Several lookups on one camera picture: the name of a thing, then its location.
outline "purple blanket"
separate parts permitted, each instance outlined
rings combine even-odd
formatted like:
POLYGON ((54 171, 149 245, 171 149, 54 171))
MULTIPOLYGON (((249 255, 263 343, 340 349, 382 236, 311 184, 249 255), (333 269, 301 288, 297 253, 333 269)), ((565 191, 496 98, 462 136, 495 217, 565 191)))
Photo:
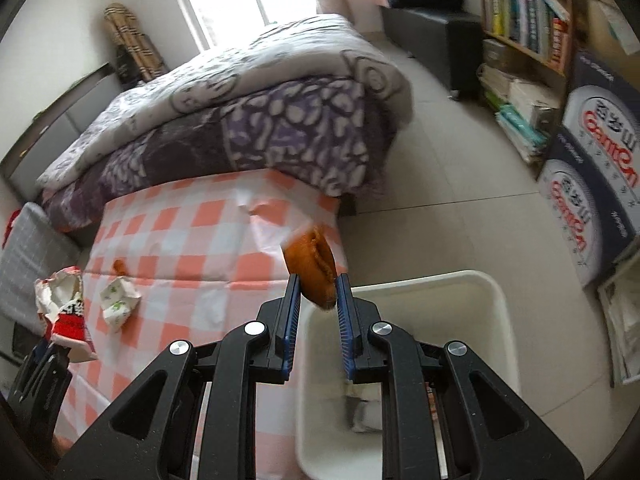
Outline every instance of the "purple blanket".
POLYGON ((151 130, 92 166, 42 206, 70 232, 110 200, 183 178, 275 168, 329 196, 377 190, 395 136, 388 111, 350 78, 309 77, 206 108, 151 130))

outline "gray grid cloth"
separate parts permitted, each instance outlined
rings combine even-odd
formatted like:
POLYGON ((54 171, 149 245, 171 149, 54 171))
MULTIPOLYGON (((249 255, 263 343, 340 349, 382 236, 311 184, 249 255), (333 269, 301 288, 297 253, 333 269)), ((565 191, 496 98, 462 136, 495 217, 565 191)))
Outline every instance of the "gray grid cloth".
POLYGON ((44 334, 34 283, 75 265, 79 255, 78 246, 51 226, 40 206, 25 204, 0 256, 0 314, 44 334))

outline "pink and white checkered tablecloth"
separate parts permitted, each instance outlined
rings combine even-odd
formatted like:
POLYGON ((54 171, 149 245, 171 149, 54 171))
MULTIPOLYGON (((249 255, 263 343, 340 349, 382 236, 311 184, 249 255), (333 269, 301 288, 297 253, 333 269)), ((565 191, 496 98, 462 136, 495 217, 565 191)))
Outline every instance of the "pink and white checkered tablecloth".
MULTIPOLYGON (((281 243, 325 225, 338 272, 346 267, 338 201, 273 170, 181 180, 110 202, 84 273, 85 315, 99 360, 71 365, 62 413, 78 435, 171 341, 222 339, 284 294, 281 243), (121 332, 102 318, 100 291, 121 259, 142 302, 121 332)), ((294 452, 296 369, 284 386, 259 384, 259 477, 299 478, 294 452)))

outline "box with red logo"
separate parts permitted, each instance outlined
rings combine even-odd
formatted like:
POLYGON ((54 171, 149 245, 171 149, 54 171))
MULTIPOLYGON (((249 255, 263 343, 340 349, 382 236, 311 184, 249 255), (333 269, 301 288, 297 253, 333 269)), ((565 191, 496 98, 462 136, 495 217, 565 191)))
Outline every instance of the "box with red logo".
POLYGON ((640 233, 640 93, 581 51, 562 125, 540 175, 587 285, 640 233))

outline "orange object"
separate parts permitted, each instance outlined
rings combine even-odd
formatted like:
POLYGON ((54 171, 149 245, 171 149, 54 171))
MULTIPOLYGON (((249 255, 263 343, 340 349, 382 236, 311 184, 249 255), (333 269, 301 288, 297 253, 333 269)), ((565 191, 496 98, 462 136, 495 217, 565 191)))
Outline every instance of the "orange object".
POLYGON ((130 276, 129 269, 127 269, 126 264, 122 260, 115 260, 112 268, 117 276, 130 276))
POLYGON ((334 281, 338 273, 322 228, 314 227, 282 252, 289 272, 300 276, 302 295, 323 310, 331 310, 335 305, 334 281))

